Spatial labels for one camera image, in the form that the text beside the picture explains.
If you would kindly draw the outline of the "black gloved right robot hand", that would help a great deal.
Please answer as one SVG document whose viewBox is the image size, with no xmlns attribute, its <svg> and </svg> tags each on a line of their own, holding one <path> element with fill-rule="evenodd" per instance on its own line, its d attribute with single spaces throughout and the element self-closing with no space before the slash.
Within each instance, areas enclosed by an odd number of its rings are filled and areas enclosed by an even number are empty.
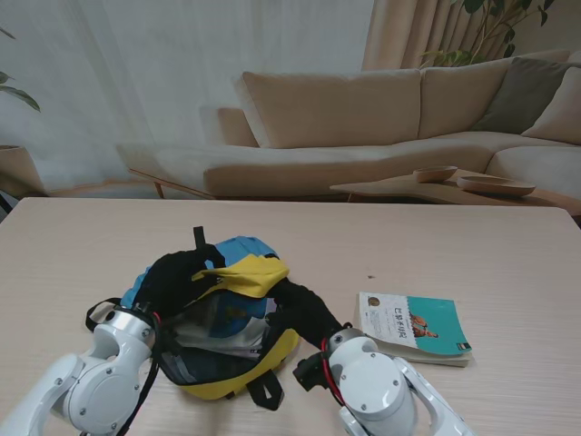
<svg viewBox="0 0 581 436">
<path fill-rule="evenodd" d="M 292 329 L 318 349 L 324 340 L 343 329 L 319 295 L 305 286 L 283 279 L 267 296 L 277 305 L 276 312 L 267 316 L 270 327 Z"/>
</svg>

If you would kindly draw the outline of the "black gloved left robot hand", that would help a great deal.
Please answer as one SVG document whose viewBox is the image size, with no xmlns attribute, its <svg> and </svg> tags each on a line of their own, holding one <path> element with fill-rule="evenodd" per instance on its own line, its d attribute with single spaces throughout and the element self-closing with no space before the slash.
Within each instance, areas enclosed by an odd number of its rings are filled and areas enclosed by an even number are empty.
<svg viewBox="0 0 581 436">
<path fill-rule="evenodd" d="M 211 262 L 211 269 L 226 266 L 225 258 L 211 244 L 193 251 L 165 254 L 145 275 L 132 308 L 144 313 L 157 312 L 162 319 L 183 312 L 219 281 L 215 273 L 194 279 L 195 274 L 208 269 L 207 261 Z"/>
</svg>

